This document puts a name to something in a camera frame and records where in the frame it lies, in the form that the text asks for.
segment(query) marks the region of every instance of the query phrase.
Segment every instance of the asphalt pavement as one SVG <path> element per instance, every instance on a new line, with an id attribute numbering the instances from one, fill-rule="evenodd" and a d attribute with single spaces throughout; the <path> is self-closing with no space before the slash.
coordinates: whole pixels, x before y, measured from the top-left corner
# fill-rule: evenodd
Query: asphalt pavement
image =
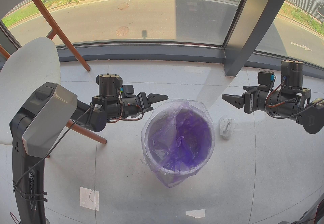
<path id="1" fill-rule="evenodd" d="M 71 40 L 177 40 L 221 45 L 237 6 L 215 0 L 104 0 L 51 12 Z M 10 29 L 20 44 L 51 30 L 42 16 Z M 62 44 L 56 36 L 55 44 Z M 257 47 L 324 66 L 324 40 L 276 18 Z"/>

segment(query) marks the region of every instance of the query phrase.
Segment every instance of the white tile floor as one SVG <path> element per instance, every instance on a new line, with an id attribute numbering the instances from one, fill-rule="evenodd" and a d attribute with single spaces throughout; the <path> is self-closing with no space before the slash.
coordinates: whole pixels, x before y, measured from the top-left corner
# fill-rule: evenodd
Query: white tile floor
<path id="1" fill-rule="evenodd" d="M 224 76 L 223 65 L 166 61 L 90 61 L 87 72 L 78 62 L 61 63 L 62 85 L 88 103 L 98 93 L 100 73 L 119 74 L 135 92 L 166 94 L 170 99 L 205 103 L 216 128 L 215 149 L 195 176 L 166 188 L 140 159 L 141 121 L 107 126 L 102 145 L 73 131 L 45 164 L 46 216 L 51 223 L 273 223 L 298 220 L 324 192 L 323 131 L 306 133 L 291 120 L 263 112 L 247 115 L 221 99 L 242 94 L 243 85 L 257 85 L 259 69 L 243 68 L 237 77 Z M 324 97 L 324 81 L 304 77 L 312 99 Z M 219 135 L 218 121 L 236 122 L 230 140 Z M 10 186 L 11 146 L 0 145 L 0 216 L 13 223 L 18 216 Z M 99 191 L 99 211 L 80 206 L 79 187 Z M 186 210 L 206 209 L 205 217 Z"/>

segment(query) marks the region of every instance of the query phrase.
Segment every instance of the purple trash bag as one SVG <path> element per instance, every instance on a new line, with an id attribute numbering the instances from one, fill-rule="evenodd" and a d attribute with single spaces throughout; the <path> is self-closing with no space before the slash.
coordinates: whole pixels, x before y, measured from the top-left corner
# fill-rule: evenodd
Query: purple trash bag
<path id="1" fill-rule="evenodd" d="M 167 187 L 195 175 L 211 157 L 213 121 L 205 105 L 175 99 L 157 107 L 142 130 L 143 162 Z"/>

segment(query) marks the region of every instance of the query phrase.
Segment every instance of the window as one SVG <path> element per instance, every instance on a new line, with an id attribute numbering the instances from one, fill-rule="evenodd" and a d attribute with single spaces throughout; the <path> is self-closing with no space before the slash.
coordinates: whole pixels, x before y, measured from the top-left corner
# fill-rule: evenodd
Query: window
<path id="1" fill-rule="evenodd" d="M 221 46 L 240 0 L 43 0 L 72 43 L 176 41 Z M 11 11 L 4 24 L 23 45 L 50 28 L 33 3 Z M 58 37 L 55 44 L 62 44 Z"/>
<path id="2" fill-rule="evenodd" d="M 324 0 L 286 0 L 258 51 L 324 67 Z"/>

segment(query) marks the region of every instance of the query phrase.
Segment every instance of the manhole cover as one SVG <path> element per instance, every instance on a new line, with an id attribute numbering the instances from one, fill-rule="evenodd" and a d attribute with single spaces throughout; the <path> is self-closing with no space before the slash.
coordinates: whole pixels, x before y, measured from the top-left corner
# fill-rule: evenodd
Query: manhole cover
<path id="1" fill-rule="evenodd" d="M 129 31 L 129 29 L 126 26 L 122 26 L 117 29 L 116 34 L 118 36 L 123 36 L 123 35 L 126 35 L 128 33 L 128 31 Z"/>
<path id="2" fill-rule="evenodd" d="M 125 10 L 126 8 L 129 7 L 129 4 L 128 3 L 121 3 L 119 6 L 118 6 L 118 9 L 119 10 Z"/>

